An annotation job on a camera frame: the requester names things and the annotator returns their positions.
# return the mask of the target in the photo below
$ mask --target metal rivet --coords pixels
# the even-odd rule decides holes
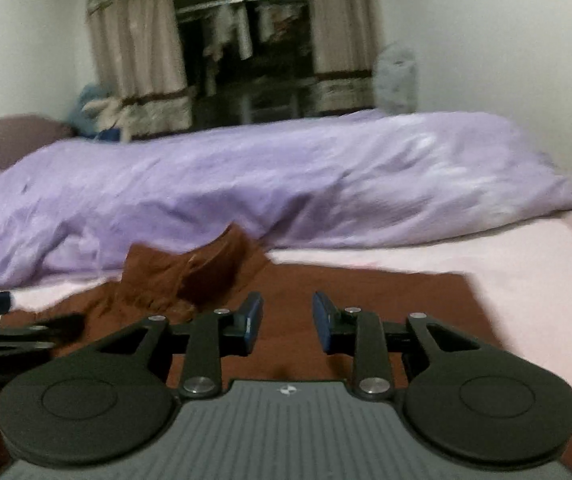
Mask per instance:
[[[369,377],[359,383],[359,388],[367,394],[385,394],[390,389],[390,383],[381,377]]]
[[[208,377],[191,377],[183,383],[183,389],[191,394],[207,394],[215,389],[215,384]]]

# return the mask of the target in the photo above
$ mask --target blue cloth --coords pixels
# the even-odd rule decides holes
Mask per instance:
[[[121,130],[119,128],[104,130],[97,134],[96,139],[104,142],[119,142],[121,140]]]
[[[79,95],[66,122],[77,129],[80,136],[94,139],[99,133],[97,131],[97,125],[95,120],[83,111],[83,107],[90,101],[105,99],[106,97],[110,97],[110,91],[99,85],[86,85]]]

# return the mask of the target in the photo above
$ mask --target purple comforter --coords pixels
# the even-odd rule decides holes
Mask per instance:
[[[0,173],[0,287],[187,251],[237,222],[270,247],[414,244],[572,208],[572,184],[509,121],[436,113],[63,140]]]

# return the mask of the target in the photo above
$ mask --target brown towel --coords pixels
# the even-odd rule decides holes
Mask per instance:
[[[71,296],[41,314],[13,312],[3,317],[1,325],[22,326],[84,312],[88,327],[82,341],[59,352],[66,354],[150,314],[164,314],[177,323],[216,306],[236,308],[254,290],[265,300],[259,339],[250,357],[223,359],[224,383],[232,378],[348,378],[351,360],[327,357],[320,349],[311,316],[311,297],[317,290],[326,292],[338,306],[359,305],[386,320],[402,321],[411,312],[426,312],[500,345],[461,275],[276,265],[235,226],[211,244],[182,255],[133,246],[121,282]],[[401,385],[399,359],[394,358],[393,364]],[[170,383],[178,382],[180,370],[177,357]],[[2,448],[0,456],[6,457]],[[564,458],[572,468],[572,443]]]

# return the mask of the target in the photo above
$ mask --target beige curtain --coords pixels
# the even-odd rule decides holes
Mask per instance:
[[[317,110],[373,105],[371,70],[380,46],[376,0],[311,0]]]
[[[166,108],[186,114],[177,129],[191,125],[173,0],[88,0],[88,25],[102,85],[123,98],[173,101]]]

